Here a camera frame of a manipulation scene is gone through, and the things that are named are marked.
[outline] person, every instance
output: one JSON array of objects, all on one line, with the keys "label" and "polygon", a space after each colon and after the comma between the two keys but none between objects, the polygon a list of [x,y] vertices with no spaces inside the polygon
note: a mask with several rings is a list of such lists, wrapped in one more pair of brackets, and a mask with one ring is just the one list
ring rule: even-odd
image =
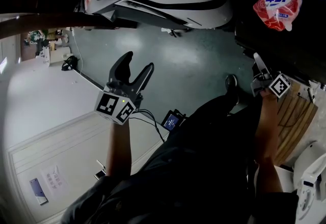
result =
[{"label": "person", "polygon": [[[264,90],[228,116],[239,101],[234,75],[226,88],[226,95],[197,109],[132,176],[129,123],[114,124],[106,176],[68,207],[61,222],[294,224],[298,197],[282,191],[274,167],[277,98]],[[256,186],[253,162],[259,165]]]},{"label": "person", "polygon": [[58,35],[56,34],[56,29],[50,30],[38,30],[38,31],[31,31],[28,33],[27,37],[25,38],[25,44],[37,44],[42,41],[49,41],[55,39],[62,39],[66,43],[68,43],[68,35]]}]

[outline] hand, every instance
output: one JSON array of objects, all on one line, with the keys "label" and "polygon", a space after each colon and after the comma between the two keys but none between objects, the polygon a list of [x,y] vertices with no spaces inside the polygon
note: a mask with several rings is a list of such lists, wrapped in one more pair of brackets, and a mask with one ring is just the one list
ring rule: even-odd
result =
[{"label": "hand", "polygon": [[262,107],[255,134],[255,159],[262,163],[266,159],[274,162],[278,147],[277,96],[270,89],[260,92]]}]

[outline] black cable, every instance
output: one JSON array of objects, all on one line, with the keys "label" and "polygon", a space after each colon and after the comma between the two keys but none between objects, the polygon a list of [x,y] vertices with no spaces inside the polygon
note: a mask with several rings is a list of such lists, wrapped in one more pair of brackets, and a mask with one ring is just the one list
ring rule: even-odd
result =
[{"label": "black cable", "polygon": [[149,114],[149,115],[151,116],[151,118],[153,119],[154,124],[155,124],[154,127],[155,127],[156,131],[158,132],[159,137],[161,138],[162,142],[164,143],[165,140],[163,139],[161,133],[159,132],[159,129],[158,129],[158,127],[157,127],[157,123],[156,123],[156,121],[155,121],[155,117],[154,117],[154,115],[153,115],[149,110],[147,110],[147,109],[138,109],[137,111],[134,111],[134,112],[133,112],[133,114],[136,114],[136,113],[147,113],[147,114]]},{"label": "black cable", "polygon": [[299,119],[301,118],[301,116],[303,116],[307,112],[310,104],[311,104],[311,102],[307,105],[307,107],[305,109],[302,108],[302,110],[304,110],[304,111],[297,117],[297,119],[296,119],[296,121],[295,121],[294,124],[291,124],[291,125],[281,125],[281,124],[279,124],[278,126],[288,128],[288,127],[292,127],[292,126],[296,125],[296,123],[299,121]]},{"label": "black cable", "polygon": [[145,122],[145,123],[148,123],[148,124],[150,124],[150,125],[152,125],[152,126],[155,127],[155,125],[153,125],[152,123],[147,122],[147,121],[145,121],[145,120],[143,120],[143,119],[140,119],[140,118],[137,118],[137,117],[129,117],[129,119],[138,119],[138,120],[141,120],[141,121],[143,121],[143,122]]}]

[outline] black bag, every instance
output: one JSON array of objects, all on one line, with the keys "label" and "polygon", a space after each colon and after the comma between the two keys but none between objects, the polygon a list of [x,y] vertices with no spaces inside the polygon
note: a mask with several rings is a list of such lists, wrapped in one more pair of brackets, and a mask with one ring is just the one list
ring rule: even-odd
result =
[{"label": "black bag", "polygon": [[78,58],[72,55],[71,57],[69,57],[67,60],[64,61],[61,70],[69,71],[75,69],[77,67],[77,62],[78,62]]}]

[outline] black shoe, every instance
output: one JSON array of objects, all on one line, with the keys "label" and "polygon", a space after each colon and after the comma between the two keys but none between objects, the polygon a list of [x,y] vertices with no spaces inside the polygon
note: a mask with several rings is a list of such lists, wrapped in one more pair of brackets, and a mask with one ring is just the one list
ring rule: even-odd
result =
[{"label": "black shoe", "polygon": [[239,104],[239,94],[238,94],[238,81],[235,75],[230,74],[225,79],[225,88],[227,91],[227,95],[231,96],[232,100],[234,100],[235,105]]}]

